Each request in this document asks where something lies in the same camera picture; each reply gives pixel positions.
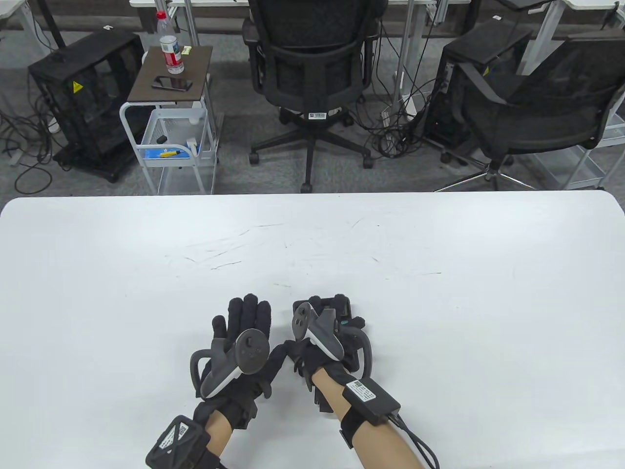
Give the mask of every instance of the plastic bottle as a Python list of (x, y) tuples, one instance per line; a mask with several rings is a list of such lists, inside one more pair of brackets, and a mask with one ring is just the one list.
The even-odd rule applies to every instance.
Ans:
[(156, 32), (161, 38), (161, 50), (165, 56), (165, 62), (167, 64), (167, 70), (171, 74), (179, 74), (184, 71), (183, 57), (180, 53), (180, 45), (178, 39), (174, 33), (174, 28), (167, 19), (167, 13), (159, 11), (156, 13), (158, 18), (158, 24), (156, 25)]

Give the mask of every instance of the floor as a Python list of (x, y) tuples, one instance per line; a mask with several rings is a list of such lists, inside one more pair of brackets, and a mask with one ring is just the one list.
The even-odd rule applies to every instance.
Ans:
[[(68, 42), (75, 41), (85, 33), (64, 33)], [(18, 114), (32, 113), (26, 99), (26, 67), (37, 60), (37, 49), (29, 44), (21, 31), (0, 32), (0, 83), (9, 96)], [(144, 43), (149, 42), (142, 34)], [(390, 89), (391, 76), (396, 67), (397, 57), (383, 40), (379, 63), (379, 77)], [(443, 46), (448, 39), (433, 39), (429, 42), (422, 64), (421, 80), (435, 77), (436, 68)], [(220, 165), (217, 169), (215, 193), (295, 193), (303, 182), (306, 150), (300, 145), (261, 152), (261, 164), (250, 167), (248, 164), (249, 146), (259, 141), (279, 135), (288, 129), (278, 122), (278, 112), (261, 95), (256, 94), (250, 82), (248, 52), (239, 36), (201, 35), (202, 44), (214, 46), (211, 63), (211, 98), (216, 111), (226, 117), (219, 149)], [(399, 49), (399, 41), (392, 39)], [(383, 93), (380, 80), (374, 80), (377, 93)], [(378, 115), (384, 105), (367, 91), (367, 110), (371, 116)], [(336, 126), (333, 131), (351, 140), (365, 143), (368, 134), (358, 126), (344, 128)], [(600, 149), (593, 157), (600, 164), (609, 165), (619, 155), (616, 149)], [(8, 165), (8, 155), (0, 159), (0, 209), (11, 199), (21, 196), (14, 188), (14, 180), (25, 169)], [(109, 184), (103, 179), (77, 170), (64, 172), (55, 163), (46, 169), (53, 181), (38, 196), (113, 196), (148, 194), (148, 187), (138, 166), (133, 166), (117, 184)], [(457, 164), (445, 165), (439, 162), (439, 152), (423, 146), (418, 152), (399, 159), (380, 159), (374, 169), (363, 169), (358, 155), (321, 143), (317, 146), (313, 168), (312, 184), (314, 192), (401, 192), (432, 191), (446, 183), (470, 174), (471, 168)], [(533, 185), (542, 184), (541, 176), (530, 165), (515, 164), (508, 171), (510, 175)], [(34, 191), (47, 182), (47, 176), (39, 171), (31, 171), (19, 182), (22, 191)], [(505, 182), (501, 189), (513, 189)], [(611, 192), (621, 206), (625, 207), (625, 166), (612, 177), (606, 189)], [(490, 190), (486, 183), (474, 183), (466, 190)]]

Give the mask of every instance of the black computer case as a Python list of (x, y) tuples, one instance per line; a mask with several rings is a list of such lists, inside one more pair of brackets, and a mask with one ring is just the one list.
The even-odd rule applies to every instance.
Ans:
[(459, 70), (455, 64), (473, 63), (483, 75), (515, 73), (532, 31), (505, 19), (492, 18), (443, 48), (424, 127), (424, 136), (453, 151), (471, 139), (469, 128), (452, 115), (452, 93)]
[[(28, 67), (68, 141), (54, 156), (56, 161), (115, 182), (136, 160), (119, 108), (139, 73), (142, 55), (139, 36), (103, 29)], [(136, 108), (127, 115), (135, 135), (145, 129), (150, 112)]]

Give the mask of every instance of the office chair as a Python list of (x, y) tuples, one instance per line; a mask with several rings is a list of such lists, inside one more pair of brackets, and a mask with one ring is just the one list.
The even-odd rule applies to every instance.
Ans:
[(476, 179), (498, 178), (535, 189), (501, 172), (509, 155), (543, 153), (600, 142), (610, 109), (625, 93), (625, 32), (609, 29), (570, 36), (529, 76), (482, 76), (459, 64), (453, 115), (467, 122), (490, 160), (462, 157), (480, 168), (436, 192)]
[(250, 164), (258, 151), (299, 140), (307, 141), (306, 180), (301, 193), (310, 193), (313, 152), (317, 140), (363, 156), (373, 167), (371, 151), (331, 133), (335, 123), (354, 123), (347, 105), (362, 100), (371, 83), (373, 41), (378, 24), (373, 0), (250, 0), (254, 23), (243, 23), (249, 48), (252, 84), (280, 107), (282, 124), (298, 129), (252, 145)]

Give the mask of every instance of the chair wheel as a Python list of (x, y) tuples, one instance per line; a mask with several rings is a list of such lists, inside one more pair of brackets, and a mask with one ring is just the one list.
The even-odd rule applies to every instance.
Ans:
[(289, 115), (287, 111), (280, 108), (280, 115), (278, 116), (278, 120), (280, 121), (282, 125), (287, 125), (288, 123), (291, 122), (291, 116)]

